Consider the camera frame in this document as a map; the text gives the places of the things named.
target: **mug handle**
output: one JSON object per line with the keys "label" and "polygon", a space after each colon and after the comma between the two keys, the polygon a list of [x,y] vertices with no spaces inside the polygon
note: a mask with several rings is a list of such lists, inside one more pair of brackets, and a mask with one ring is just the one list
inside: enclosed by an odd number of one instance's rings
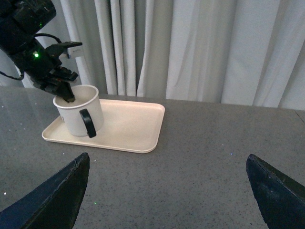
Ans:
{"label": "mug handle", "polygon": [[90,116],[88,110],[87,109],[80,110],[80,114],[81,114],[81,118],[84,121],[84,124],[86,126],[87,134],[88,134],[89,138],[95,137],[96,131],[95,131],[95,128],[94,128],[94,125],[93,125],[93,122],[92,122],[92,119],[91,119],[91,116]]}

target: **white curtain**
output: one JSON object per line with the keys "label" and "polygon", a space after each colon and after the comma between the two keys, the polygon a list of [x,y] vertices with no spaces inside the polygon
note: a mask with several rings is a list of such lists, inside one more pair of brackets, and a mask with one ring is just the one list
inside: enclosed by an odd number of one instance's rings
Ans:
{"label": "white curtain", "polygon": [[[101,93],[305,110],[304,0],[53,0],[42,32]],[[39,38],[44,46],[53,41]],[[0,52],[0,71],[18,75]],[[0,78],[0,84],[22,86]],[[31,81],[23,80],[31,87]]]}

